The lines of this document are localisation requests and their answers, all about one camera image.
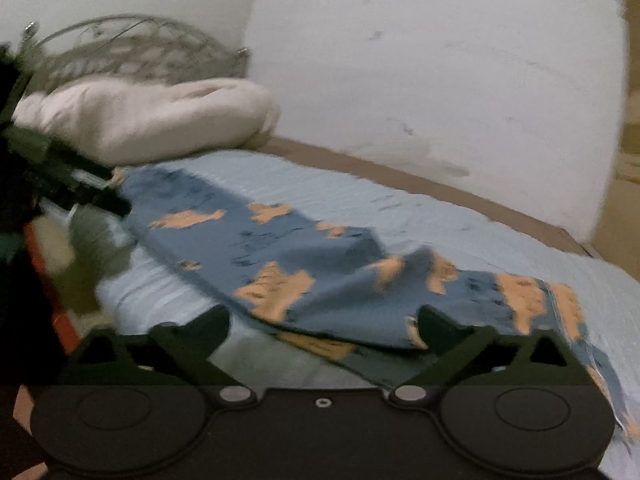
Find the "blue patterned kids pants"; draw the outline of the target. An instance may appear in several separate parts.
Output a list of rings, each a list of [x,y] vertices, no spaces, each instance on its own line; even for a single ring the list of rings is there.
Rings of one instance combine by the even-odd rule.
[[[611,403],[623,435],[638,438],[638,405],[589,341],[570,286],[462,270],[428,247],[391,255],[367,229],[252,202],[183,170],[127,169],[116,188],[146,249],[274,338],[393,388],[438,360],[455,325],[508,336],[552,330]]]

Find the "light blue bed cover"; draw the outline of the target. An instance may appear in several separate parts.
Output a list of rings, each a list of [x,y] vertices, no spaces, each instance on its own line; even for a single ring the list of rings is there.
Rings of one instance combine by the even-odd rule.
[[[561,252],[469,208],[270,155],[228,151],[174,162],[175,169],[258,203],[285,203],[314,220],[368,228],[392,254],[422,247],[472,271],[511,272],[570,285],[591,340],[610,358],[631,414],[639,411],[639,284],[602,260]],[[56,236],[76,259],[62,296],[78,330],[112,321],[126,334],[185,323],[213,299],[157,262],[103,211],[47,206]]]

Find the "cream rolled duvet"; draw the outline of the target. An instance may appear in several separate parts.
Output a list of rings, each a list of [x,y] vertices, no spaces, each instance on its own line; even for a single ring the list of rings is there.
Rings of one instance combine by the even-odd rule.
[[[14,122],[105,166],[150,164],[227,148],[259,148],[280,107],[246,79],[182,84],[95,76],[18,102]]]

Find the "metal ornate headboard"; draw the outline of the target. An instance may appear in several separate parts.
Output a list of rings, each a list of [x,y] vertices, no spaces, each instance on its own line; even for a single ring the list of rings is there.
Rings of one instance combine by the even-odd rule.
[[[144,14],[100,16],[48,36],[37,22],[22,33],[18,55],[32,72],[27,91],[49,93],[89,76],[166,84],[244,78],[252,52],[232,50],[201,29]]]

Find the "brown wooden bed frame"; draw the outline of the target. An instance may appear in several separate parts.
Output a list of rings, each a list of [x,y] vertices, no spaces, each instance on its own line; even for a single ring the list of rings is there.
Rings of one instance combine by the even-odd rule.
[[[587,244],[576,242],[570,234],[557,226],[544,223],[527,214],[522,214],[452,186],[436,183],[414,174],[407,174],[405,171],[388,168],[375,162],[368,162],[327,148],[320,148],[320,146],[286,140],[278,136],[270,138],[264,145],[254,146],[249,143],[243,145],[243,148],[279,156],[302,166],[344,172],[344,174],[351,174],[354,177],[367,179],[408,193],[428,195],[436,200],[473,209],[484,214],[491,221],[502,223],[514,231],[533,237],[538,242],[559,249],[561,252],[600,258],[594,249],[590,249]]]

